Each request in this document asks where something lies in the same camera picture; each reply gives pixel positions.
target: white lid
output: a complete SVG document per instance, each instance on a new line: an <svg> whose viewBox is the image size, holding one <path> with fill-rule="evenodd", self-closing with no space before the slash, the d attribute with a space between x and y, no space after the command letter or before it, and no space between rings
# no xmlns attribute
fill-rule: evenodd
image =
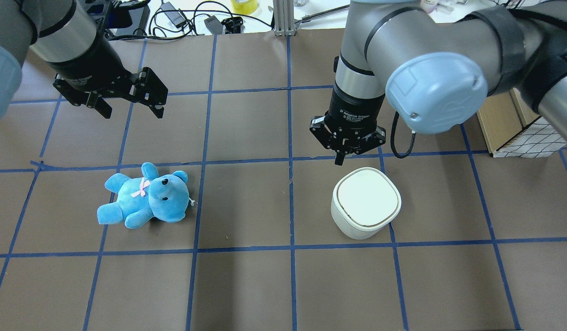
<svg viewBox="0 0 567 331"><path fill-rule="evenodd" d="M401 208L400 193L391 180L374 168L359 168L344 176L333 197L355 224L374 227L392 220Z"/></svg>

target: pink bow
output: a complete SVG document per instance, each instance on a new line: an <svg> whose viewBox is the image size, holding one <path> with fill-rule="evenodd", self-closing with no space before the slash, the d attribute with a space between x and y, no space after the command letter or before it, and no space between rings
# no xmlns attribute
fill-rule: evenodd
<svg viewBox="0 0 567 331"><path fill-rule="evenodd" d="M144 191L145 187L150 186L150 180L144 180L144 177L142 178L142 180L140 180L140 190L132 193L132 197L136 198L138 197L138 195L140 195L141 197L144 197L146 195L146 192Z"/></svg>

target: teddy bear head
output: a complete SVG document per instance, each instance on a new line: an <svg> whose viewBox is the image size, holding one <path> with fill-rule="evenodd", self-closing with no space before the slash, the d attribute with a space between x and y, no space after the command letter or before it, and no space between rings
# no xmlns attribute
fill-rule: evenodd
<svg viewBox="0 0 567 331"><path fill-rule="evenodd" d="M189 205L187 174L178 170L151 180L149 186L149 206L159 220L174 223L185 218Z"/></svg>

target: light blue joint cap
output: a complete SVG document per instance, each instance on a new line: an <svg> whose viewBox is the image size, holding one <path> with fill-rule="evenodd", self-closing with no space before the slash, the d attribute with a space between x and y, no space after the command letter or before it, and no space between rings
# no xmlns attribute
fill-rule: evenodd
<svg viewBox="0 0 567 331"><path fill-rule="evenodd" d="M351 0L351 2L361 2L362 4L405 4L412 0Z"/></svg>
<svg viewBox="0 0 567 331"><path fill-rule="evenodd" d="M386 98L415 132L437 134L474 115L487 96L479 65L450 52L420 55L396 69Z"/></svg>
<svg viewBox="0 0 567 331"><path fill-rule="evenodd" d="M20 87L22 68L12 54L0 46L0 119L6 114L11 98Z"/></svg>

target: stuffed animal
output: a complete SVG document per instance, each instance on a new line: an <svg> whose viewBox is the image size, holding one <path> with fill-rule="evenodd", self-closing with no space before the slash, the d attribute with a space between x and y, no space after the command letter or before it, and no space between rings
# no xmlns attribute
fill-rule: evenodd
<svg viewBox="0 0 567 331"><path fill-rule="evenodd" d="M97 209L99 224L124 222L126 228L140 228L156 217L168 223L179 222L193 200L189 199L187 174L178 170L159 176L154 164L142 165L142 178L115 174L105 181L105 188L118 195L114 203Z"/></svg>

